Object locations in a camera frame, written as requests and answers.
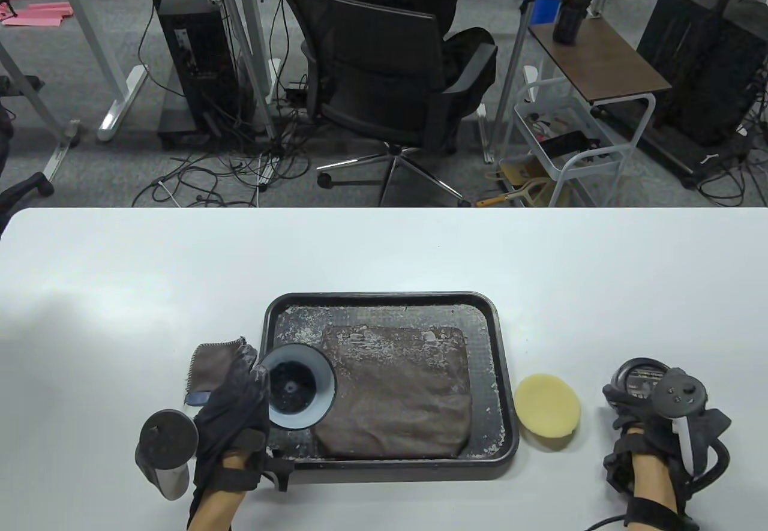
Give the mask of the person's left hand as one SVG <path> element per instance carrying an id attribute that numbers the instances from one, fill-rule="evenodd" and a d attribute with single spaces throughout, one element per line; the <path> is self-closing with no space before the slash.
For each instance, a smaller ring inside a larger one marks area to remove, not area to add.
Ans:
<path id="1" fill-rule="evenodd" d="M 193 517 L 205 493 L 253 491 L 261 482 L 269 421 L 269 376 L 257 350 L 239 345 L 223 383 L 195 416 Z"/>

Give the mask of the person's right hand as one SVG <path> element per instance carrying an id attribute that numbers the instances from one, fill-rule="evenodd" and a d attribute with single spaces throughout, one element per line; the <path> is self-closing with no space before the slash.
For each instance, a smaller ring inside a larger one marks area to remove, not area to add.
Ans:
<path id="1" fill-rule="evenodd" d="M 617 413 L 613 428 L 620 435 L 604 457 L 606 479 L 618 493 L 634 492 L 635 455 L 653 456 L 666 464 L 675 497 L 686 503 L 716 482 L 730 465 L 721 435 L 731 419 L 707 408 L 707 394 L 694 378 L 664 379 L 647 398 L 606 385 L 603 394 Z"/>

